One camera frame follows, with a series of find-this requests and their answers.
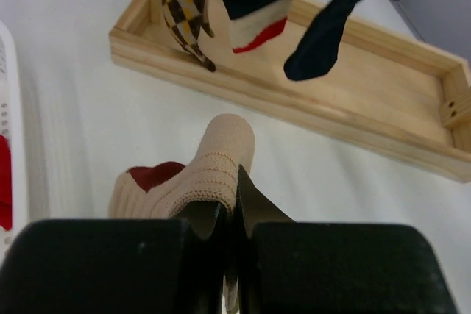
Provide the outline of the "beige striped green sock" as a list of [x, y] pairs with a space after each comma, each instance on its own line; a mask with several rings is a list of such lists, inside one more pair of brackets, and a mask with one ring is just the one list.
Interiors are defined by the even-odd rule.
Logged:
[[233, 310], [238, 289], [230, 223], [238, 170], [251, 166], [254, 150], [251, 126], [222, 114], [208, 124], [190, 163], [135, 166], [118, 176], [108, 215], [155, 226], [143, 261], [155, 288], [139, 307], [156, 304], [159, 313]]

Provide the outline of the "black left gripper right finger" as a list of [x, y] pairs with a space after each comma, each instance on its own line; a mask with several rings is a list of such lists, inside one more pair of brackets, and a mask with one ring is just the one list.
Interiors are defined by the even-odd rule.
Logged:
[[412, 226], [297, 222], [238, 172], [242, 313], [454, 313], [428, 240]]

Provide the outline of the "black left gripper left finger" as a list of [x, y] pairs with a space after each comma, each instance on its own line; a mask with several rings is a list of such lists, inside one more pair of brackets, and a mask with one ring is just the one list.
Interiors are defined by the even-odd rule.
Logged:
[[1, 265], [3, 313], [219, 313], [227, 211], [168, 219], [50, 219], [25, 227]]

